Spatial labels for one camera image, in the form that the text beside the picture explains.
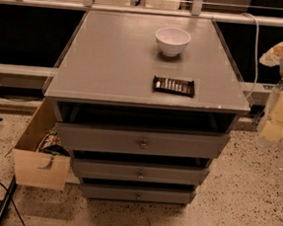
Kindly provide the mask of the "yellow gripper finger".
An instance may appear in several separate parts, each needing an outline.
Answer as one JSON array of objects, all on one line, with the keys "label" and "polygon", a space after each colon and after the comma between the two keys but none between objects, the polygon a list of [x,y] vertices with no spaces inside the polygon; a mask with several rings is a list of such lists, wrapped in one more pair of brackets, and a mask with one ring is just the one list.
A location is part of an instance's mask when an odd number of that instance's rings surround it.
[{"label": "yellow gripper finger", "polygon": [[260,64],[273,67],[279,65],[283,51],[283,41],[276,43],[273,47],[270,47],[265,53],[263,53],[259,59]]}]

